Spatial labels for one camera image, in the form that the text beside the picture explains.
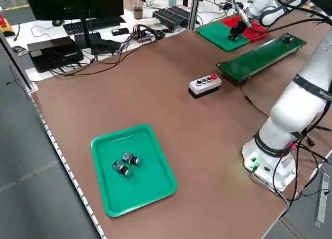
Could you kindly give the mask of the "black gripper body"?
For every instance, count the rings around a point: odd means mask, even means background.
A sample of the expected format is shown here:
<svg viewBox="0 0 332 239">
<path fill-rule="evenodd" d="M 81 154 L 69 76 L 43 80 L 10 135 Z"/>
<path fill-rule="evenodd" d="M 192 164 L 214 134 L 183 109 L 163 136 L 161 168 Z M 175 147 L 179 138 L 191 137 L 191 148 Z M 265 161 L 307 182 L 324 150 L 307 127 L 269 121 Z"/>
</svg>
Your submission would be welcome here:
<svg viewBox="0 0 332 239">
<path fill-rule="evenodd" d="M 245 31 L 247 28 L 251 28 L 251 23 L 250 22 L 245 22 L 242 19 L 240 19 L 237 26 L 236 26 L 236 28 L 239 31 Z"/>
</svg>

